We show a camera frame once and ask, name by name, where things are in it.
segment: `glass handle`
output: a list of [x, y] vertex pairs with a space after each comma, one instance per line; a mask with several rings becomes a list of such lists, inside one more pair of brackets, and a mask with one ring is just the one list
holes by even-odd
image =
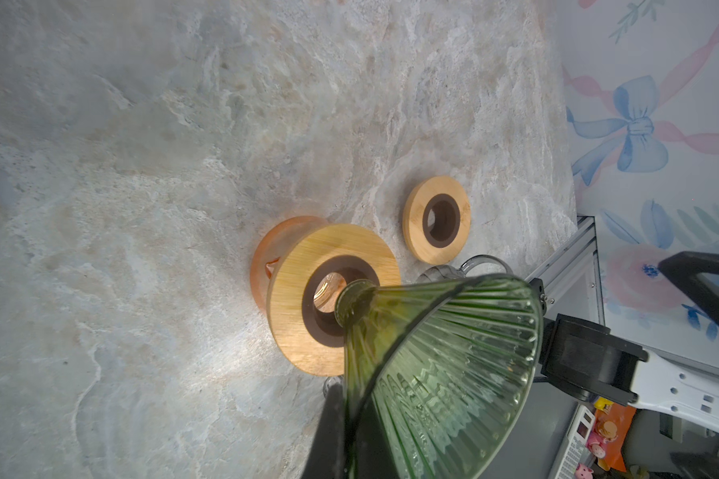
[[464, 261], [459, 271], [463, 274], [466, 274], [469, 273], [474, 266], [484, 263], [498, 264], [499, 266], [503, 267], [507, 273], [514, 274], [514, 272], [511, 270], [511, 267], [505, 261], [503, 261], [499, 257], [491, 256], [490, 254], [477, 254], [476, 256], [470, 257], [468, 260]]

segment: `brown gasket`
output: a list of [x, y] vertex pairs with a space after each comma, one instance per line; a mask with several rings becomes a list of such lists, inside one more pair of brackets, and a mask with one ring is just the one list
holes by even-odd
[[373, 268], [357, 256], [343, 255], [332, 257], [322, 263], [307, 282], [301, 300], [301, 314], [309, 334], [320, 344], [327, 347], [344, 347], [344, 329], [336, 321], [335, 313], [323, 313], [314, 305], [314, 293], [328, 273], [338, 273], [346, 284], [355, 280], [370, 280], [380, 285], [378, 275]]
[[[429, 226], [429, 213], [434, 212], [434, 225]], [[423, 235], [433, 247], [446, 247], [458, 236], [461, 210], [452, 196], [440, 193], [423, 209]]]

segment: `floral wallpaper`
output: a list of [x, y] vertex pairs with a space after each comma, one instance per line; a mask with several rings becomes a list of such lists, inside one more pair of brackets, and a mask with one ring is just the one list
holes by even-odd
[[[614, 334], [719, 370], [719, 328], [658, 271], [719, 253], [719, 0], [557, 0], [578, 214]], [[719, 277], [710, 277], [719, 285]]]

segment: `blue bow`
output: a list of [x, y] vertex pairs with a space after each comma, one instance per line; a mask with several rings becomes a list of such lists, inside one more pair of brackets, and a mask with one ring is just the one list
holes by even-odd
[[625, 118], [610, 118], [599, 121], [575, 121], [570, 108], [567, 121], [573, 123], [575, 132], [583, 138], [603, 138], [626, 127], [627, 133], [603, 142], [573, 164], [573, 175], [580, 173], [586, 186], [591, 184], [596, 170], [604, 158], [623, 143], [623, 152], [618, 158], [618, 169], [622, 172], [646, 173], [661, 169], [669, 162], [669, 152], [663, 143], [652, 138], [652, 120], [648, 117], [657, 107], [660, 94], [651, 76], [625, 82], [613, 91], [613, 103]]

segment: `white keyboard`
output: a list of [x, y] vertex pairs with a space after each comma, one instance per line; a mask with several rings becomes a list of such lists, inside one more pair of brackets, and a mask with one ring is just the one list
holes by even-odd
[[549, 479], [575, 479], [575, 470], [581, 462], [580, 459], [587, 453], [586, 441], [593, 427], [593, 412], [585, 406], [578, 406], [570, 428], [562, 439], [559, 452], [556, 453]]

